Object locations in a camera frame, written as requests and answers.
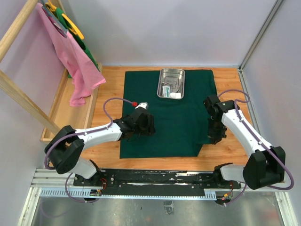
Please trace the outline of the dark green surgical cloth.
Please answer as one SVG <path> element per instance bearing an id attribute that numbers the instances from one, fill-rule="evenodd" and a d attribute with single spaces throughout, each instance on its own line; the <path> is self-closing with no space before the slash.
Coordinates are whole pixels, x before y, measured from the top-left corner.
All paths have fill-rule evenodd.
<path id="1" fill-rule="evenodd" d="M 121 158 L 196 157 L 202 146 L 210 143 L 204 100 L 217 93 L 213 71 L 186 70 L 180 100 L 158 97 L 159 76 L 159 71 L 125 73 L 123 97 L 149 104 L 155 134 L 122 140 Z"/>

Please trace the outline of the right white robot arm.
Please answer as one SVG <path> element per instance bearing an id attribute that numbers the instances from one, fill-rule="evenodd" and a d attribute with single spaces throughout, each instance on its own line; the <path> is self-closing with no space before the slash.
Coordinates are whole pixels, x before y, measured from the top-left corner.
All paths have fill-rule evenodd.
<path id="1" fill-rule="evenodd" d="M 213 176 L 216 187 L 224 188 L 230 181 L 237 181 L 256 190 L 284 181 L 285 151 L 266 141 L 233 100 L 222 102 L 217 95 L 212 95 L 204 100 L 204 106 L 210 116 L 207 134 L 210 143 L 215 145 L 222 141 L 229 129 L 248 156 L 246 165 L 225 163 L 216 166 Z"/>

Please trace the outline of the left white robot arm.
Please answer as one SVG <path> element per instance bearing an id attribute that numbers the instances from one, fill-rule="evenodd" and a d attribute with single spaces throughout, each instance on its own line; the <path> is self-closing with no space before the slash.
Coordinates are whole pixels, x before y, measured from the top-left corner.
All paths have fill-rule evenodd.
<path id="1" fill-rule="evenodd" d="M 141 106 L 130 115 L 103 126 L 78 130 L 65 126 L 45 148 L 46 161 L 53 165 L 46 167 L 56 170 L 58 174 L 74 173 L 84 178 L 90 186 L 96 186 L 101 180 L 99 168 L 92 161 L 81 158 L 84 150 L 136 136 L 152 136 L 154 133 L 154 115 Z"/>

